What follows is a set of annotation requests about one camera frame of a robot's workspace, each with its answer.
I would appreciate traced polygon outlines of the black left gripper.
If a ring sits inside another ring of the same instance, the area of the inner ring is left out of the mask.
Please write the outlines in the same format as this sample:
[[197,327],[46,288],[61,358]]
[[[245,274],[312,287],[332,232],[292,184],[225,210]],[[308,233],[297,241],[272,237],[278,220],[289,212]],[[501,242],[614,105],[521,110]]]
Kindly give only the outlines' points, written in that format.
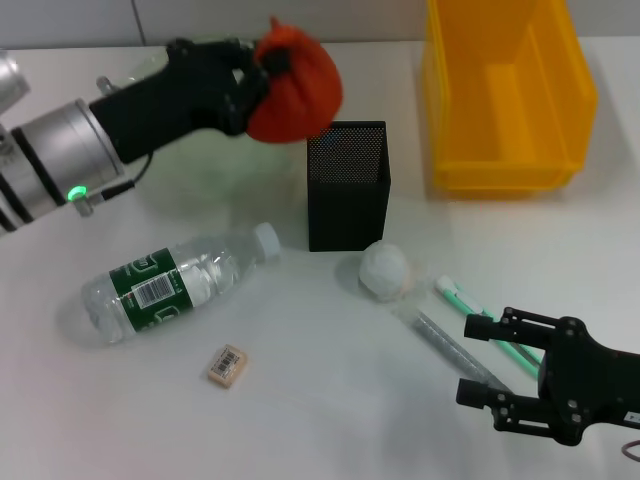
[[89,109],[124,164],[199,129],[240,135],[269,94],[269,74],[291,70],[287,48],[260,53],[258,47],[176,39],[166,46],[163,68]]

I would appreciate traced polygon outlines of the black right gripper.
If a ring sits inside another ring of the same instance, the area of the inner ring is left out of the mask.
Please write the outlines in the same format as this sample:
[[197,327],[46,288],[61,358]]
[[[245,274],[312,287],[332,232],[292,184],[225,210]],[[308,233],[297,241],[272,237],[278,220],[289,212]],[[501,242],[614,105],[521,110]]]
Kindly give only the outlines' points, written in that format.
[[491,410],[497,431],[554,438],[577,445],[594,424],[640,430],[640,354],[605,347],[581,320],[506,307],[494,320],[469,314],[464,336],[545,350],[539,397],[526,397],[460,379],[459,405]]

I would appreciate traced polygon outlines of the red-orange orange fruit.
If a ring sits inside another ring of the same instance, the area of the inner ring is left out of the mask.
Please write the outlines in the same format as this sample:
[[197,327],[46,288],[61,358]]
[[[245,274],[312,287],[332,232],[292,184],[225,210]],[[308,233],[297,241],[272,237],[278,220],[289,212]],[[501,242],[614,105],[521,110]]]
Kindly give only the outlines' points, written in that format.
[[288,56],[288,69],[270,78],[269,93],[247,128],[251,138],[263,143],[293,143],[319,135],[343,101],[338,69],[321,43],[272,17],[270,31],[258,42],[254,58],[265,64],[279,50]]

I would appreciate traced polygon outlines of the mint green utility knife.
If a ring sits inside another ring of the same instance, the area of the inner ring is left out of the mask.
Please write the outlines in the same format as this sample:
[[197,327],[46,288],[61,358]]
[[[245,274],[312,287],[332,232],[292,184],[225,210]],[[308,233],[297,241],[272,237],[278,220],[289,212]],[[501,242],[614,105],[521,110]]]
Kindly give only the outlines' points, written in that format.
[[[460,311],[464,316],[477,314],[489,317],[494,323],[498,318],[484,309],[472,297],[466,294],[450,277],[443,275],[435,281],[435,289],[440,295],[454,308]],[[534,353],[529,347],[521,346],[516,343],[508,343],[496,340],[494,344],[500,348],[511,360],[519,367],[536,379],[538,369],[541,366],[541,358]]]

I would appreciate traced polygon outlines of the white paper ball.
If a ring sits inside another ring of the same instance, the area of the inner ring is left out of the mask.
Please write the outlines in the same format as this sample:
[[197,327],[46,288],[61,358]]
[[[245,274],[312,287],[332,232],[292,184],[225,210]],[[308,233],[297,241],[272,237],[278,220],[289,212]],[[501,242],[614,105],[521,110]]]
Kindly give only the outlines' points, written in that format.
[[412,289],[414,275],[398,246],[378,241],[363,252],[359,281],[377,300],[390,302]]

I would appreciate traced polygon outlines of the clear green-label water bottle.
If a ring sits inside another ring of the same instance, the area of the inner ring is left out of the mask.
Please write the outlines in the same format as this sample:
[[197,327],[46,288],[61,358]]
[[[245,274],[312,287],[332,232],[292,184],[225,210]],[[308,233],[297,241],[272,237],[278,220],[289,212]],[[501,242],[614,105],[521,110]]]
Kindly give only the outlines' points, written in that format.
[[269,223],[198,236],[98,275],[83,285],[81,297],[104,340],[118,343],[228,297],[255,267],[280,252]]

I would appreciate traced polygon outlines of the grey pen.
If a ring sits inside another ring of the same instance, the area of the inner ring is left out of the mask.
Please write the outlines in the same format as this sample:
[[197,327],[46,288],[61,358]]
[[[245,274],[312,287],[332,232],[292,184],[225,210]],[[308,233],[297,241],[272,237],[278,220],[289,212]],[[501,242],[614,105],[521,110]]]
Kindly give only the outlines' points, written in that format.
[[480,382],[494,389],[510,392],[510,389],[489,369],[423,312],[417,310],[415,313],[412,313],[407,322],[408,326],[415,333],[428,342],[467,379]]

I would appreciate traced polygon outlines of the pale green glass fruit plate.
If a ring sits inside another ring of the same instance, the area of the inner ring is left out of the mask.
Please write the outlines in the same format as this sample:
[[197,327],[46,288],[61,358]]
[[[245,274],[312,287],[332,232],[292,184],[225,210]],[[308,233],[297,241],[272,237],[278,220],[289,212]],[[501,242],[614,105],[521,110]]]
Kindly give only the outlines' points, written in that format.
[[249,155],[231,151],[233,139],[245,134],[247,130],[228,136],[214,129],[199,129],[137,160],[151,162],[155,153],[165,149],[156,191],[168,191],[173,196],[212,196],[216,189],[227,191],[248,176]]

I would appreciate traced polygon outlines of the black mesh pen holder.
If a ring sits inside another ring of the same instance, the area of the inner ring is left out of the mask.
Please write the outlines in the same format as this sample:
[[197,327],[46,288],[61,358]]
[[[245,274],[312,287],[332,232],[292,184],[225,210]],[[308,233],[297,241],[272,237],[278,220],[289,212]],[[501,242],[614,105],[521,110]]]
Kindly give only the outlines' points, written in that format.
[[384,121],[335,121],[307,140],[308,248],[363,251],[383,237],[391,188]]

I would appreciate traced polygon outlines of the beige eraser with barcode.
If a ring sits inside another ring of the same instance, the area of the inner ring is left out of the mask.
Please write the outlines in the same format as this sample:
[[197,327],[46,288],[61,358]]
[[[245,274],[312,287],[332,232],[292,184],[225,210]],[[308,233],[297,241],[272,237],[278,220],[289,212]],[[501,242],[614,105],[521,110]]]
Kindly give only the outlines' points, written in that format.
[[244,371],[248,356],[242,350],[226,344],[216,351],[214,359],[207,369],[209,380],[229,389]]

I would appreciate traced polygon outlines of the yellow plastic storage bin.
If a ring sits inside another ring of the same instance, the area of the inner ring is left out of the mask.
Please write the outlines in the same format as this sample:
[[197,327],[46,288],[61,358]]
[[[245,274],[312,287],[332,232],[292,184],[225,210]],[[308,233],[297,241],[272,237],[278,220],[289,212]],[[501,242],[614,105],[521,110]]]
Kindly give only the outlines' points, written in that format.
[[565,186],[598,93],[566,0],[426,0],[422,88],[436,188],[468,197]]

